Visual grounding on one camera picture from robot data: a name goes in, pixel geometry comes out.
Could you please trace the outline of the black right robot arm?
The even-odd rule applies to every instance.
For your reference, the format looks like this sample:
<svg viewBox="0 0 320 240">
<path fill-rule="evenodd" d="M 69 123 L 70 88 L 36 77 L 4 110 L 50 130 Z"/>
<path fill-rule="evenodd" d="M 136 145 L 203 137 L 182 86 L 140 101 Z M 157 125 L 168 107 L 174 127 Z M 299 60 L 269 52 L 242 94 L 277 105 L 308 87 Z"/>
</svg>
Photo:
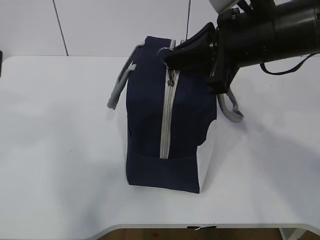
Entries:
<svg viewBox="0 0 320 240">
<path fill-rule="evenodd" d="M 213 0 L 216 23 L 163 55 L 170 70 L 196 72 L 215 95 L 227 93 L 239 69 L 320 52 L 317 0 Z"/>
</svg>

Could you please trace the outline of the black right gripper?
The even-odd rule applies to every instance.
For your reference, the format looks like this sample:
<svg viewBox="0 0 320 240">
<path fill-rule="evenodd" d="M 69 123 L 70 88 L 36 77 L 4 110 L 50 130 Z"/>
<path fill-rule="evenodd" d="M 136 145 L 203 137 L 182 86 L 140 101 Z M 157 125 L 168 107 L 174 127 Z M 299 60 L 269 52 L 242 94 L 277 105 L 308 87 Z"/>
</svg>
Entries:
<svg viewBox="0 0 320 240">
<path fill-rule="evenodd" d="M 214 95 L 227 93 L 242 67 L 262 63 L 275 43 L 274 4 L 239 4 L 218 14 L 218 31 L 208 22 L 199 32 L 173 49 L 163 49 L 163 63 L 175 71 L 210 76 L 207 86 Z M 217 53 L 210 50 L 215 46 Z"/>
</svg>

